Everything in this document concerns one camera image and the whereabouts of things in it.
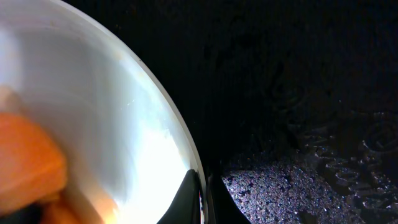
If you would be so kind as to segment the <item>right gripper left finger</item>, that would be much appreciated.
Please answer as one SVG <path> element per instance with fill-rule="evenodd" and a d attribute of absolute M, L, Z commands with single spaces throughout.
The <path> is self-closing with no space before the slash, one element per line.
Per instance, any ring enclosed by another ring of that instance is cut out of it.
<path fill-rule="evenodd" d="M 157 223 L 201 223 L 201 187 L 195 170 L 187 171 L 170 207 Z"/>

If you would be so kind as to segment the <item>light blue plate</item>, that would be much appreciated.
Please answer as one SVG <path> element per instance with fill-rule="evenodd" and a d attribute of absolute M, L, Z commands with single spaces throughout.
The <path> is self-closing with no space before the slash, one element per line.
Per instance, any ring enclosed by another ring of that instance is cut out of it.
<path fill-rule="evenodd" d="M 63 1 L 1 0 L 1 85 L 68 158 L 66 198 L 83 223 L 157 223 L 185 174 L 206 183 L 192 136 L 145 63 Z"/>

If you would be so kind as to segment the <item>orange green sponge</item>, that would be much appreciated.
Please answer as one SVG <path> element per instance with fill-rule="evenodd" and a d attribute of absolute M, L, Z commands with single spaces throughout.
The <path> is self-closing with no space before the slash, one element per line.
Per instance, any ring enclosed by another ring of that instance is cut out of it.
<path fill-rule="evenodd" d="M 33 121 L 1 113 L 1 223 L 79 223 L 62 197 L 67 163 Z"/>

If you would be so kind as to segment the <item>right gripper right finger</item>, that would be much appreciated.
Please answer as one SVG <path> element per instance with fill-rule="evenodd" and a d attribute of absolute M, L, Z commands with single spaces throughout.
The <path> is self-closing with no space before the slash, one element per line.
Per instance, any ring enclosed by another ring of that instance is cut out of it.
<path fill-rule="evenodd" d="M 208 223 L 211 224 L 250 224 L 230 196 L 225 184 L 218 175 L 211 174 L 207 185 Z"/>

